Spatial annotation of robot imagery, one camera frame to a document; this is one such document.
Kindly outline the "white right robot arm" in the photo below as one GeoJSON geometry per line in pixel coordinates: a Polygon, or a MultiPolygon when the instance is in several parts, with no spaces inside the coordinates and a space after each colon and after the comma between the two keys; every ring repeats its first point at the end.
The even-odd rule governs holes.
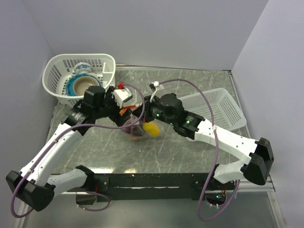
{"type": "Polygon", "coordinates": [[[224,183],[246,179],[256,185],[265,185],[274,162],[271,143],[266,138],[246,138],[219,126],[208,119],[187,111],[174,93],[161,98],[144,98],[145,122],[159,120],[189,141],[208,143],[238,158],[237,162],[217,164],[208,177],[208,184],[219,189],[224,183]]]}

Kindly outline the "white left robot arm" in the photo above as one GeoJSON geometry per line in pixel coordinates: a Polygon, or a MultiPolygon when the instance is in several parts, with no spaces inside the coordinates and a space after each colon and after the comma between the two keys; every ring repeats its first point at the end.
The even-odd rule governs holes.
{"type": "Polygon", "coordinates": [[[66,112],[53,136],[35,158],[19,172],[9,172],[6,181],[13,197],[36,211],[42,211],[55,196],[65,191],[75,188],[95,190],[95,174],[83,165],[58,176],[51,173],[67,150],[93,127],[97,119],[108,117],[120,128],[123,118],[119,112],[124,102],[131,98],[128,88],[89,87],[83,99],[66,112]]]}

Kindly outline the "yellow fake lemon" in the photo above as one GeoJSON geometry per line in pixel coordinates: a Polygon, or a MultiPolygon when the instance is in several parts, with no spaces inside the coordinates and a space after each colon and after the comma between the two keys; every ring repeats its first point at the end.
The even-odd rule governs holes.
{"type": "Polygon", "coordinates": [[[142,127],[150,136],[155,137],[160,134],[160,129],[155,122],[143,123],[142,127]]]}

